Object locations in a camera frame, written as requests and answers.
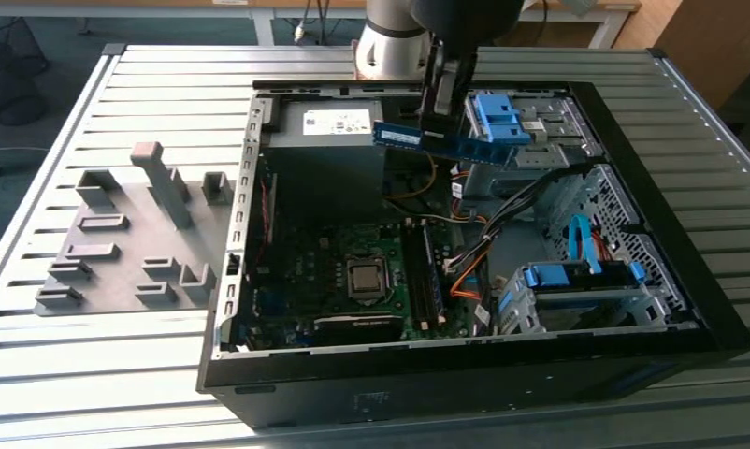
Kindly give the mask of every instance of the black cable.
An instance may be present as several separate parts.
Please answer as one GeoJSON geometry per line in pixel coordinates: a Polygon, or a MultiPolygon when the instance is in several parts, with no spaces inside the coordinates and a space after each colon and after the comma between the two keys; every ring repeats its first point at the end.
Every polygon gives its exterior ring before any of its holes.
{"type": "Polygon", "coordinates": [[[304,23],[304,21],[308,20],[308,11],[311,10],[311,3],[313,2],[313,0],[308,0],[308,3],[304,6],[304,12],[301,13],[301,22],[304,23]]]}
{"type": "Polygon", "coordinates": [[[454,259],[452,267],[460,266],[470,258],[476,258],[483,251],[488,250],[490,242],[502,232],[502,225],[504,222],[512,219],[519,213],[527,210],[535,201],[538,200],[540,194],[544,192],[546,188],[555,181],[566,176],[586,173],[592,169],[592,164],[575,164],[567,168],[558,168],[551,170],[544,176],[535,180],[530,185],[527,185],[515,195],[512,195],[500,206],[499,210],[491,216],[488,223],[483,227],[480,232],[480,239],[476,243],[458,255],[454,259]]]}
{"type": "Polygon", "coordinates": [[[547,22],[548,22],[548,0],[543,0],[544,2],[544,19],[540,21],[540,28],[538,29],[538,35],[535,36],[535,42],[532,47],[538,47],[540,43],[540,36],[543,35],[544,31],[547,31],[547,22]]]}
{"type": "Polygon", "coordinates": [[[321,27],[321,30],[319,31],[319,45],[324,45],[324,31],[325,31],[325,17],[324,17],[324,9],[321,8],[321,0],[316,0],[317,3],[317,13],[319,13],[319,26],[321,27]]]}
{"type": "Polygon", "coordinates": [[[324,34],[324,26],[327,25],[327,10],[329,9],[329,0],[324,0],[324,22],[321,23],[321,36],[324,38],[324,45],[327,45],[328,37],[324,34]]]}
{"type": "Polygon", "coordinates": [[[333,25],[333,29],[329,30],[329,35],[327,35],[328,43],[329,43],[329,38],[333,36],[333,33],[336,32],[337,25],[340,24],[341,21],[343,21],[343,19],[336,19],[336,24],[333,25]]]}

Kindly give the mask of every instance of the motherboard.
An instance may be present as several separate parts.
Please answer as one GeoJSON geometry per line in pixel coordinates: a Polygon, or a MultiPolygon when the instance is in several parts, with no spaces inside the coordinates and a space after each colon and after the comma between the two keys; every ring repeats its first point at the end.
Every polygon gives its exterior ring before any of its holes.
{"type": "Polygon", "coordinates": [[[283,249],[259,266],[255,319],[240,330],[253,349],[468,335],[470,304],[441,294],[451,225],[396,221],[281,234],[283,249]]]}

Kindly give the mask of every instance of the slotted metal table surface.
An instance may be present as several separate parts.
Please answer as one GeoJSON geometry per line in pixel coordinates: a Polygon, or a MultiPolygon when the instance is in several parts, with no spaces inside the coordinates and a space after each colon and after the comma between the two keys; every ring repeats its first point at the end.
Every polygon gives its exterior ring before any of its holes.
{"type": "MultiPolygon", "coordinates": [[[[84,169],[143,180],[131,147],[159,140],[187,181],[235,179],[252,80],[348,80],[352,61],[347,48],[103,56],[0,243],[0,447],[750,448],[750,354],[616,402],[259,435],[195,391],[204,311],[32,314],[84,169]]],[[[596,84],[750,327],[750,156],[670,63],[644,51],[486,49],[478,72],[596,84]]]]}

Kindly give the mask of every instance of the blue latch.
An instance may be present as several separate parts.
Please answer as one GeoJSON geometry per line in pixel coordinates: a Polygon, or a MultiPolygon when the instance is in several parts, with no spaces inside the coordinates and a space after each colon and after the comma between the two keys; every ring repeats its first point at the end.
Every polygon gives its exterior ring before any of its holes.
{"type": "Polygon", "coordinates": [[[520,111],[506,94],[479,94],[474,98],[476,114],[488,134],[488,142],[528,144],[532,136],[524,131],[520,111]]]}
{"type": "Polygon", "coordinates": [[[568,275],[562,265],[536,265],[532,267],[540,278],[542,287],[559,287],[568,285],[568,275]]]}
{"type": "Polygon", "coordinates": [[[527,268],[524,270],[524,277],[527,278],[527,286],[536,287],[538,286],[538,275],[535,274],[535,270],[532,268],[527,268]]]}
{"type": "Polygon", "coordinates": [[[568,223],[568,259],[576,260],[580,258],[579,249],[576,245],[576,233],[580,233],[583,238],[583,259],[590,265],[594,274],[602,273],[602,265],[599,264],[599,252],[596,251],[596,242],[590,234],[590,221],[587,217],[575,213],[571,215],[571,222],[568,223]]]}
{"type": "Polygon", "coordinates": [[[512,292],[508,292],[502,298],[502,301],[499,301],[499,313],[504,311],[511,301],[512,301],[512,292]]]}
{"type": "Polygon", "coordinates": [[[632,272],[632,276],[635,276],[635,280],[638,281],[638,283],[644,283],[646,282],[646,270],[644,270],[644,266],[640,265],[640,262],[638,262],[638,261],[630,262],[628,270],[632,272]]]}

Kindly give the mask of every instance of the sticker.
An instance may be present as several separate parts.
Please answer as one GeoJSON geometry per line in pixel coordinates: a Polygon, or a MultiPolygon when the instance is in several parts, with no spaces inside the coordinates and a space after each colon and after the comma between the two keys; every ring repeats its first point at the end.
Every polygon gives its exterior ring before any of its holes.
{"type": "Polygon", "coordinates": [[[522,122],[522,125],[528,131],[543,131],[546,129],[544,123],[540,120],[536,122],[522,122]]]}
{"type": "Polygon", "coordinates": [[[476,318],[479,318],[479,321],[483,322],[483,325],[488,325],[490,323],[490,313],[486,310],[486,308],[482,305],[476,305],[476,309],[474,309],[474,314],[476,315],[476,318]]]}
{"type": "Polygon", "coordinates": [[[304,136],[372,134],[372,119],[368,109],[308,110],[301,122],[304,136]]]}
{"type": "Polygon", "coordinates": [[[421,137],[411,136],[409,134],[395,133],[393,131],[383,131],[380,133],[383,140],[395,140],[397,142],[411,143],[417,145],[421,141],[421,137]]]}
{"type": "Polygon", "coordinates": [[[452,183],[452,196],[458,199],[463,199],[463,184],[460,182],[452,183]]]}

